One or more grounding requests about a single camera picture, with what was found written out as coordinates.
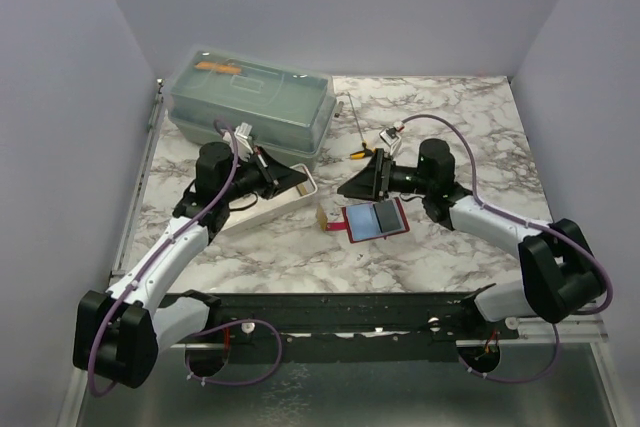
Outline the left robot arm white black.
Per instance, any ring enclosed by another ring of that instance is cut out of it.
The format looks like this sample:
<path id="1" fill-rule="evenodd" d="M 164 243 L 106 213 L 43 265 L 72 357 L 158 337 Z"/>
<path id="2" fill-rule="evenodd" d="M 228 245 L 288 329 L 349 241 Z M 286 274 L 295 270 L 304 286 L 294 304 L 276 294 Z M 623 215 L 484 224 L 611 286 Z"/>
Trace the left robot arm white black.
<path id="1" fill-rule="evenodd" d="M 191 335 L 209 342 L 220 334 L 216 297 L 189 291 L 163 306 L 168 289 L 222 231 L 232 202 L 250 194 L 269 201 L 309 180 L 302 167 L 287 167 L 261 147 L 247 158 L 238 150 L 234 141 L 202 146 L 195 178 L 152 250 L 106 291 L 90 290 L 81 298 L 72 357 L 76 368 L 137 388 L 160 352 Z"/>

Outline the gold credit card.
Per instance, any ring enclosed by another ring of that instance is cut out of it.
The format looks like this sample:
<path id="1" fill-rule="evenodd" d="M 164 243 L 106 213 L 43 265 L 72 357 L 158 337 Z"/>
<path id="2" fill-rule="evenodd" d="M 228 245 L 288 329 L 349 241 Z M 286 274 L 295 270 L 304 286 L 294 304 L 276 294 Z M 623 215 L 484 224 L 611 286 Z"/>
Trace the gold credit card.
<path id="1" fill-rule="evenodd" d="M 328 220 L 328 216 L 327 216 L 324 208 L 321 205 L 317 206 L 316 219 L 317 219 L 318 225 L 320 226 L 321 230 L 322 231 L 327 231 L 328 230 L 328 225 L 329 225 L 329 220 Z"/>

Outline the credit card with magnetic stripe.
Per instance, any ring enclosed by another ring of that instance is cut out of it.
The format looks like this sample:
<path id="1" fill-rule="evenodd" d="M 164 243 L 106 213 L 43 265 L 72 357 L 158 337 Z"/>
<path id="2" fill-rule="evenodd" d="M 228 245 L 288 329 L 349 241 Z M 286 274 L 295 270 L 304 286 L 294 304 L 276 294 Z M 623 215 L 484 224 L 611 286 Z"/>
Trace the credit card with magnetic stripe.
<path id="1" fill-rule="evenodd" d="M 403 217 L 395 200 L 376 203 L 374 212 L 381 233 L 389 234 L 404 229 Z"/>

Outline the red leather card holder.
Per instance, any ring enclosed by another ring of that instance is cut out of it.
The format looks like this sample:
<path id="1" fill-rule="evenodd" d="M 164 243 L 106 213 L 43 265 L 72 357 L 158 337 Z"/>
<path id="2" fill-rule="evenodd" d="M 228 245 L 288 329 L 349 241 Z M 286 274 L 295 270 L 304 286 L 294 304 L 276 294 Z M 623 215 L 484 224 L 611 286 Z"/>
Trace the red leather card holder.
<path id="1" fill-rule="evenodd" d="M 349 242 L 352 244 L 371 241 L 376 239 L 386 239 L 390 236 L 396 236 L 408 233 L 410 226 L 402 203 L 399 198 L 390 198 L 395 200 L 398 209 L 402 214 L 404 221 L 404 229 L 389 234 L 381 233 L 374 212 L 374 205 L 378 202 L 368 202 L 345 206 L 341 209 L 342 220 L 329 222 L 328 232 L 345 231 Z"/>

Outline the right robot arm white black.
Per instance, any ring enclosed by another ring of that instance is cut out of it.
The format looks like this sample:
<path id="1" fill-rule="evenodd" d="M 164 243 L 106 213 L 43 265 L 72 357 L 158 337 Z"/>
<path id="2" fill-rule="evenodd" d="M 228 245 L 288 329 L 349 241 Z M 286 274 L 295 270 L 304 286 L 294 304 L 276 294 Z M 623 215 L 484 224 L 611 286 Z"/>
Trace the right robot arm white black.
<path id="1" fill-rule="evenodd" d="M 476 236 L 519 261 L 520 280 L 481 289 L 461 312 L 461 329 L 471 338 L 485 337 L 497 321 L 508 317 L 558 323 L 607 291 L 576 223 L 562 219 L 535 226 L 511 213 L 491 211 L 456 181 L 455 158 L 443 140 L 422 141 L 414 167 L 397 164 L 379 149 L 337 192 L 370 202 L 392 194 L 416 194 L 434 223 Z"/>

